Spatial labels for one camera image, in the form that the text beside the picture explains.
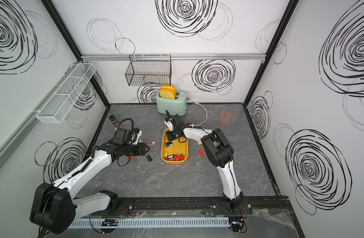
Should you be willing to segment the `yellow plastic storage box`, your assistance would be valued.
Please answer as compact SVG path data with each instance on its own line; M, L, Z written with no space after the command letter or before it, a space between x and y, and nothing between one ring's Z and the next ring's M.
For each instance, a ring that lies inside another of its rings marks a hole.
M167 135L166 135L167 131L169 131L169 129L166 129L163 132L162 144L161 144L162 147L161 147L161 152L160 152L161 159L168 164L175 164L175 165L183 164L188 158L188 139L179 138L174 141L168 141ZM170 147L166 147L165 144L167 142L172 142L173 145ZM183 161L168 160L168 156L175 155L175 154L183 154L185 156L185 160L183 160Z

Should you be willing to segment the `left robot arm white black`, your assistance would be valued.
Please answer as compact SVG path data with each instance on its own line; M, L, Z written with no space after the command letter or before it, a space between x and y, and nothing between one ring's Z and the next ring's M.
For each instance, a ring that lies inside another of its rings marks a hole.
M76 198L78 192L100 171L120 157L143 156L150 147L139 142L136 145L116 145L106 142L95 146L89 159L76 169L52 183L42 183L35 191L30 221L39 226L38 236L47 233L60 234L77 219L95 212L114 215L118 212L116 193L101 190L83 198Z

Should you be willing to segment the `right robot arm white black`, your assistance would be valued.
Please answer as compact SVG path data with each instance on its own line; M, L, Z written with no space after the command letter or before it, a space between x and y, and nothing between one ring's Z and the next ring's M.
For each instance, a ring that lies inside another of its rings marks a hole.
M202 143L205 155L219 172L227 209L234 213L243 201L243 193L238 186L234 172L234 149L224 133L216 128L207 130L201 126L185 123L179 115L167 113L165 125L170 142L181 137Z

